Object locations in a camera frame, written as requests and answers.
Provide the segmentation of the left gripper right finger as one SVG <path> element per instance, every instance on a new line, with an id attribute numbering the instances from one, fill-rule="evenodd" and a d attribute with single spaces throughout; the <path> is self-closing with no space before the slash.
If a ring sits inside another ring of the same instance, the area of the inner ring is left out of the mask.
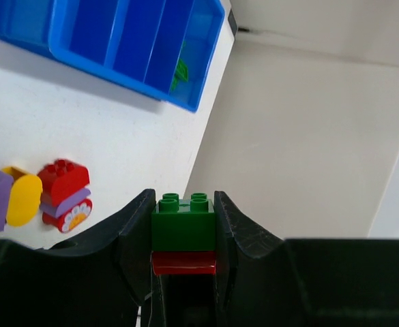
<path id="1" fill-rule="evenodd" d="M 399 240 L 281 239 L 223 191 L 214 209 L 219 326 L 399 326 Z"/>

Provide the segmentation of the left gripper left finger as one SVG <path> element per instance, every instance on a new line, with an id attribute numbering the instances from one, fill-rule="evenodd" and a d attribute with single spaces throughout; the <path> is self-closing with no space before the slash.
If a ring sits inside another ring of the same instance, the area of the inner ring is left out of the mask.
<path id="1" fill-rule="evenodd" d="M 0 239 L 0 326 L 134 326 L 151 292 L 146 189 L 50 249 Z"/>

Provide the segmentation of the light purple lego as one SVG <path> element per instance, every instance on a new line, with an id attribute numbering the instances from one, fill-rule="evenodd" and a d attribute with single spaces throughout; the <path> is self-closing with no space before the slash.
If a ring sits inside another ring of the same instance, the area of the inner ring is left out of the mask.
<path id="1" fill-rule="evenodd" d="M 86 197 L 91 195 L 91 191 L 87 188 L 80 189 L 70 197 L 62 201 L 58 206 L 53 206 L 42 202 L 40 204 L 40 210 L 48 215 L 58 218 L 64 214 L 67 210 L 73 208 L 79 202 L 83 201 Z"/>

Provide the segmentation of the red green curved lego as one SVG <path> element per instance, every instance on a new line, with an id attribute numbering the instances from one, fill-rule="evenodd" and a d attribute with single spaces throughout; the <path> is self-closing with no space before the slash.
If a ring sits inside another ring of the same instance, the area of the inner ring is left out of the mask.
<path id="1" fill-rule="evenodd" d="M 151 214 L 151 260 L 156 276 L 216 273 L 216 213 L 206 193 L 162 196 Z"/>

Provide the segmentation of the yellow rounded lego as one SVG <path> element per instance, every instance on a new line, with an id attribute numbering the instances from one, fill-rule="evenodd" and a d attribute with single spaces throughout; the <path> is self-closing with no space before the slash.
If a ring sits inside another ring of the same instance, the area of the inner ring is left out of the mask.
<path id="1" fill-rule="evenodd" d="M 39 176 L 14 166 L 4 167 L 2 171 L 13 178 L 10 191 L 7 224 L 22 227 L 28 224 L 38 213 L 43 191 Z"/>

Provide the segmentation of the green number two lego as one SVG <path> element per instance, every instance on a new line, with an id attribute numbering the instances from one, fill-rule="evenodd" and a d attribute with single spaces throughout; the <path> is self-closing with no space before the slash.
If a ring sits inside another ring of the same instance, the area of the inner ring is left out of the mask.
<path id="1" fill-rule="evenodd" d="M 183 44 L 181 45 L 181 52 L 183 52 L 183 49 L 186 46 L 186 42 L 183 41 Z M 177 61 L 177 66 L 175 68 L 175 73 L 171 82 L 171 88 L 170 92 L 173 92 L 178 84 L 180 82 L 188 82 L 189 81 L 189 69 L 188 66 L 186 65 L 185 61 L 181 58 L 182 53 L 180 53 L 180 56 Z"/>

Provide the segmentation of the red flower lego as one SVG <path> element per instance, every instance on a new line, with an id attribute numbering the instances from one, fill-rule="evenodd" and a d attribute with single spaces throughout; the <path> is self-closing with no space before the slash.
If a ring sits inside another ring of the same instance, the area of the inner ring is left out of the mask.
<path id="1" fill-rule="evenodd" d="M 49 215 L 48 213 L 42 214 L 42 221 L 46 225 L 56 227 L 61 233 L 68 233 L 76 226 L 81 224 L 88 216 L 90 216 L 93 208 L 93 202 L 86 198 L 79 202 L 72 208 L 68 209 L 64 214 L 58 218 Z"/>

